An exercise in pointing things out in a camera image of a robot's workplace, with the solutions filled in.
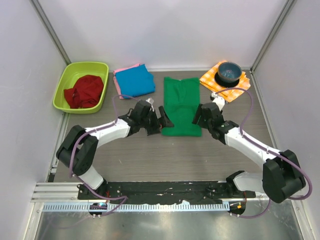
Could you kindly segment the pink t shirt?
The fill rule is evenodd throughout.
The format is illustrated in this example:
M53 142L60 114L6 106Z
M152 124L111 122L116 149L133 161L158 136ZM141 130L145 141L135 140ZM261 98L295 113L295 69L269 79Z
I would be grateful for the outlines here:
M140 63L126 68L119 68L113 71L113 82L119 95L119 99L129 99L138 97L139 90L139 73Z

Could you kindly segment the blue t shirt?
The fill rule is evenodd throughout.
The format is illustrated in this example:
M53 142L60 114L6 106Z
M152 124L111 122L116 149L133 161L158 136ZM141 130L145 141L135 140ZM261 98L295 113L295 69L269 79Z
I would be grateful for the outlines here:
M156 91L154 76L148 72L145 64L115 70L113 81L120 99L139 97Z

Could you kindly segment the orange checkered cloth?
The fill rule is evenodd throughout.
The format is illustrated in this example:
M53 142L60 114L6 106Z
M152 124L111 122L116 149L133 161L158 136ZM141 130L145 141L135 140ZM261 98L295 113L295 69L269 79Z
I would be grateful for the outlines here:
M208 70L199 79L200 84L215 93L226 89L226 87L220 86L215 80L215 75L218 73L219 66L222 63L226 63L226 62L227 62L226 60L220 61L215 66L213 66L210 70ZM250 79L247 77L244 71L242 71L239 78L239 83L236 85L236 87L242 88L245 90L248 90L251 87ZM236 98L238 98L240 95L242 95L243 93L244 92L242 90L231 89L231 90L223 91L218 95L223 97L228 103L230 103L234 101Z

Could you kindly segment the dark blue ceramic bowl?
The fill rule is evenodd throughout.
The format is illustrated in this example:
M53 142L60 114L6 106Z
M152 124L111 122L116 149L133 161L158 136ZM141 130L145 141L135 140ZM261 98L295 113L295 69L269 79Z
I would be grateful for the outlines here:
M233 83L240 79L242 69L234 62L223 62L218 66L217 70L219 78L226 83Z

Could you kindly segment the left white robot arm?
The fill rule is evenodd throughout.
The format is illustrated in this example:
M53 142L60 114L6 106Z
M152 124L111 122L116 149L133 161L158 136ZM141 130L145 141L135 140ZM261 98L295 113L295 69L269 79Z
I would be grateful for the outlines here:
M80 178L93 198L100 200L106 195L108 182L93 167L96 150L104 144L136 134L140 129L145 129L150 136L160 134L163 128L174 127L164 107L158 109L160 117L157 117L149 98L139 100L128 113L110 123L89 128L75 125L57 150L56 157L72 175Z

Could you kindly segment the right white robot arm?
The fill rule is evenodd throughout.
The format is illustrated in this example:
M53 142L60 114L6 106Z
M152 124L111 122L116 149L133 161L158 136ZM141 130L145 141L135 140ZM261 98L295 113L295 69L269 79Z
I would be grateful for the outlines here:
M224 120L215 102L200 104L193 124L208 130L211 136L245 155L261 168L261 173L244 170L233 173L226 184L226 193L233 198L244 191L266 194L273 202L282 203L306 186L299 170L298 158L291 150L280 151L247 135L239 125Z

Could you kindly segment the green t shirt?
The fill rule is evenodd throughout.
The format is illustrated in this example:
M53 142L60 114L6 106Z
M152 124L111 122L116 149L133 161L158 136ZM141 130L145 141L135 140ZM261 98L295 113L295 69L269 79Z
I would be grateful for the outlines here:
M162 135L168 137L201 137L201 128L193 124L200 104L200 81L197 77L186 79L164 78L164 110L174 124L165 127Z

